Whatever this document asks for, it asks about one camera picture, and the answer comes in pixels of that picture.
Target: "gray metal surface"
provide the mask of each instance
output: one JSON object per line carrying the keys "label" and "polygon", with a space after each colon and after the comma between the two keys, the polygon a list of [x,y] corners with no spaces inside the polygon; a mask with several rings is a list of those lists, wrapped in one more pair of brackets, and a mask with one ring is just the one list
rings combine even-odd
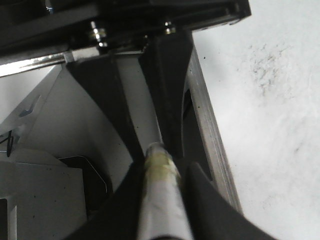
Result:
{"label": "gray metal surface", "polygon": [[232,207],[242,213],[238,193],[195,47],[187,71],[187,82],[209,168],[212,177],[215,178],[217,190]]}
{"label": "gray metal surface", "polygon": [[[32,155],[39,164],[21,163]],[[21,149],[10,158],[1,155],[0,198],[8,202],[9,240],[60,240],[87,220],[82,170],[58,164],[47,153]]]}

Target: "white surface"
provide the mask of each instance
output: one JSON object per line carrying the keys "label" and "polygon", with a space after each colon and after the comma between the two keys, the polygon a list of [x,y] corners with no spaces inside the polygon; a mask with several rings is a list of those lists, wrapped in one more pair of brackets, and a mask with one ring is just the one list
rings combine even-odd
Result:
{"label": "white surface", "polygon": [[281,240],[320,236],[320,1],[250,1],[194,34],[244,215]]}
{"label": "white surface", "polygon": [[6,119],[53,68],[54,66],[48,66],[0,78],[0,123]]}

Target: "black metal plate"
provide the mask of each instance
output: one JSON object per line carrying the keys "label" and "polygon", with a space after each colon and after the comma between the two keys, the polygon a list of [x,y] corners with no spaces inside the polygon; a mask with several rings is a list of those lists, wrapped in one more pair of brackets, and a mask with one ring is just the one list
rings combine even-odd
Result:
{"label": "black metal plate", "polygon": [[8,201],[0,199],[0,240],[8,239]]}

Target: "gray panel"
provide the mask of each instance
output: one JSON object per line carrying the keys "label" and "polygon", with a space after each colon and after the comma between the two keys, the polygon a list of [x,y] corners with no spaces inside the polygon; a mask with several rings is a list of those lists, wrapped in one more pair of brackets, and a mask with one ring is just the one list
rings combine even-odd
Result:
{"label": "gray panel", "polygon": [[17,239],[60,240],[83,224],[82,170],[17,163]]}

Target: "metal rod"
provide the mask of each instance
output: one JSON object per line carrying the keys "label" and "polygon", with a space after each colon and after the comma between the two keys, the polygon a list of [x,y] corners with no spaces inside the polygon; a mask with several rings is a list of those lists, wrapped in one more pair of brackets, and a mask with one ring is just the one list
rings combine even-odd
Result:
{"label": "metal rod", "polygon": [[180,175],[161,143],[147,150],[137,240],[193,240],[180,192]]}

